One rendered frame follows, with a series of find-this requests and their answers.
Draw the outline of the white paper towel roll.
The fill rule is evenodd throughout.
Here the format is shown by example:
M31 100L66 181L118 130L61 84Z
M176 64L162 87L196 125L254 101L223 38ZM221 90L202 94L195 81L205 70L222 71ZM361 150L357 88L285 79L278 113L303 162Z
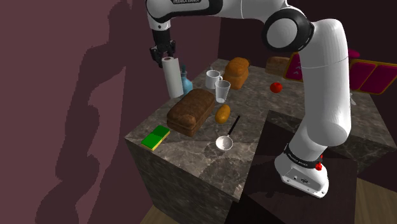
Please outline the white paper towel roll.
M183 95L183 86L178 58L164 57L162 59L162 68L170 98L173 99Z

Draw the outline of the blue glass bottle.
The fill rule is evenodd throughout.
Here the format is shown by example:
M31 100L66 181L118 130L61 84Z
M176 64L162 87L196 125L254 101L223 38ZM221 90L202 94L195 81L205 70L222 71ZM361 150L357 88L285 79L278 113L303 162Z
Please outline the blue glass bottle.
M193 83L187 78L186 66L181 66L181 81L183 86L183 95L188 94L193 89Z

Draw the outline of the white mug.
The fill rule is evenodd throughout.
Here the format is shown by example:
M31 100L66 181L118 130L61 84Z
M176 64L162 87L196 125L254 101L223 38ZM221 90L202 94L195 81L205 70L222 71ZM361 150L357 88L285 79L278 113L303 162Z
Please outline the white mug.
M208 70L206 72L205 87L208 89L215 89L215 83L223 79L223 73L224 71Z

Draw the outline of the dark brown bread loaf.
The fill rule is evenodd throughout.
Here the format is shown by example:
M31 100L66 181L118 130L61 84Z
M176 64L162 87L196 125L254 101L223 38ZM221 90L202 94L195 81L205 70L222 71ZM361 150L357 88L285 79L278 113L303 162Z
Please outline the dark brown bread loaf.
M208 90L189 91L167 113L167 126L180 134L193 137L215 105L215 96Z

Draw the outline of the clear drinking glass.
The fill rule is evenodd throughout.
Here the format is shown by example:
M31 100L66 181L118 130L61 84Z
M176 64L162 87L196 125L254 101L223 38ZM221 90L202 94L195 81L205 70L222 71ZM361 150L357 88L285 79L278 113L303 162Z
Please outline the clear drinking glass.
M225 80L218 80L215 83L216 101L218 103L225 103L228 91L230 90L230 83Z

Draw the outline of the golden brown bread loaf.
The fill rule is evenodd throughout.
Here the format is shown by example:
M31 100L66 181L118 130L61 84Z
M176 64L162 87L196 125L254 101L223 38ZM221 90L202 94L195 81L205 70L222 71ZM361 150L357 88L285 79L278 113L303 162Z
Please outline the golden brown bread loaf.
M236 57L226 65L223 79L230 83L231 89L241 89L248 77L249 66L250 62L242 57Z

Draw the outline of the green and yellow sponge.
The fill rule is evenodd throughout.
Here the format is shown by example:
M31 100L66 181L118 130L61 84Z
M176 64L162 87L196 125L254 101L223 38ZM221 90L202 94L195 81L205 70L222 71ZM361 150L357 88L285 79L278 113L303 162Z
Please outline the green and yellow sponge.
M142 141L141 145L151 151L154 151L158 145L170 134L170 129L162 125L158 125L149 135Z

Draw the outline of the brown potato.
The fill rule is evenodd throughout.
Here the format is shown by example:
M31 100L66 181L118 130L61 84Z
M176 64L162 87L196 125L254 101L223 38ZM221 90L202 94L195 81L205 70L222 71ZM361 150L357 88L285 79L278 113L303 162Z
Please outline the brown potato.
M230 116L230 106L223 104L216 112L215 120L217 123L225 123Z

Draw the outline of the marble kitchen counter block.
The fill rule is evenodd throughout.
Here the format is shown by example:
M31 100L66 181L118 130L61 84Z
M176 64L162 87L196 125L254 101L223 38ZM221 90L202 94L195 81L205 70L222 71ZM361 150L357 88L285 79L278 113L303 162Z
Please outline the marble kitchen counter block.
M229 93L231 115L224 124L210 115L193 137L171 131L154 151L141 140L157 125L166 123L174 101L166 102L126 136L129 150L144 181L153 205L179 224L225 224L230 208L240 201L265 122L294 134L303 117L303 85L283 80L283 91L269 90L278 76L252 66L240 90ZM372 98L354 94L352 132L334 151L357 163L356 182L363 171L396 150ZM228 134L237 116L240 119L230 137L233 147L219 150L216 140Z

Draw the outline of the dark robot stand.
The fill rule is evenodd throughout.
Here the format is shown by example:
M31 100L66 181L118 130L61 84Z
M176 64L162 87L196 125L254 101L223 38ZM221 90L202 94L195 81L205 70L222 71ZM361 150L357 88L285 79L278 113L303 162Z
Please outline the dark robot stand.
M318 199L282 182L274 159L293 133L265 122L240 197L230 208L225 224L354 224L357 163L326 150L328 193Z

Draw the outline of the magenta and gold panelled furniture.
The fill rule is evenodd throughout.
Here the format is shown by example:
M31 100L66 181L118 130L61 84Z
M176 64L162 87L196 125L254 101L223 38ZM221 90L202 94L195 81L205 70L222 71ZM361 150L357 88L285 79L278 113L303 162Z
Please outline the magenta and gold panelled furniture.
M358 59L360 54L349 49L349 83L353 91L380 95L397 79L397 64ZM294 52L283 77L303 82L298 52Z

